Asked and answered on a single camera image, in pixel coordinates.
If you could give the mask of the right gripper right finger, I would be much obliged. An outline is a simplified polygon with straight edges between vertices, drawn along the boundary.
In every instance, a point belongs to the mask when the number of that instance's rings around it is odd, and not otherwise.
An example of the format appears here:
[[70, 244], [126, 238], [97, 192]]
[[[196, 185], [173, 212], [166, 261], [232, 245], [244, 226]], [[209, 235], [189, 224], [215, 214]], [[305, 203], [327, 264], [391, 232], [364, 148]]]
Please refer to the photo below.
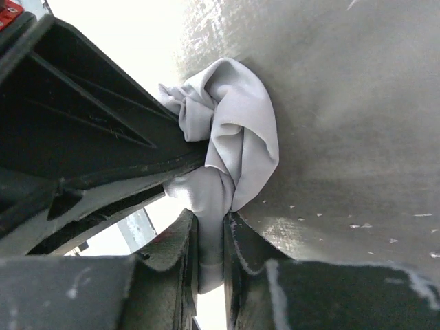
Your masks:
[[439, 289], [410, 268], [297, 261], [237, 213], [223, 229], [229, 329], [439, 328]]

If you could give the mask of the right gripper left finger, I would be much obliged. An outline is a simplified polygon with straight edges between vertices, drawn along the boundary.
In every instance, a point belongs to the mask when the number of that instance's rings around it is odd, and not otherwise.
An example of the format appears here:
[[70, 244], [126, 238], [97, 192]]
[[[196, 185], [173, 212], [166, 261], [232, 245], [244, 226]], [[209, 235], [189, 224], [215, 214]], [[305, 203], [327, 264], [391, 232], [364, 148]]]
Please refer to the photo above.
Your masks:
[[128, 256], [1, 260], [2, 329], [195, 329], [197, 219]]

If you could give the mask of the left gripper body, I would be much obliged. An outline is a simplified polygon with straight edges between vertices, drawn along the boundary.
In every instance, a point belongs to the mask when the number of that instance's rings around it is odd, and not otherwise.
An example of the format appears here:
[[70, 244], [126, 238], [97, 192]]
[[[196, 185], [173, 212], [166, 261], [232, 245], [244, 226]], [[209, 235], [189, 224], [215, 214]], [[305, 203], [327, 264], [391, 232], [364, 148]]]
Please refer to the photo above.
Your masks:
[[1, 80], [10, 71], [8, 52], [46, 14], [53, 15], [48, 1], [1, 1]]

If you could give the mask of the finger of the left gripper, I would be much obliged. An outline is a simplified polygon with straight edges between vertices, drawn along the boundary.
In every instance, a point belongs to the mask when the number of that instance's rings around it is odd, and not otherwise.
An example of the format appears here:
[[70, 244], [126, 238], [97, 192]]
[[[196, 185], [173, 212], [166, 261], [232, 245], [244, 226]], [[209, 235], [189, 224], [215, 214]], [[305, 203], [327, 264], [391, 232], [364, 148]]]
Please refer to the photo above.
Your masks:
[[165, 109], [72, 25], [46, 15], [1, 80], [1, 236], [79, 220], [200, 166]]
[[29, 255], [64, 255], [91, 237], [164, 196], [162, 185], [102, 207], [86, 217], [72, 221], [51, 234]]

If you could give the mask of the grey underwear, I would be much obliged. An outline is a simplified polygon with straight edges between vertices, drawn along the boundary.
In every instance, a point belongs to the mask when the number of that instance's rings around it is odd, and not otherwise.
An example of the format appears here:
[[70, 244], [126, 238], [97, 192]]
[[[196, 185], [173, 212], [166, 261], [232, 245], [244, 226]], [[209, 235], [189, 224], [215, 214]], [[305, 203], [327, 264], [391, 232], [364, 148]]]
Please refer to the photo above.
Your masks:
[[270, 95], [249, 68], [216, 60], [180, 86], [160, 85], [158, 100], [178, 118], [187, 142], [206, 142], [201, 167], [164, 185], [198, 220], [198, 292], [223, 283], [223, 218], [253, 200], [279, 163]]

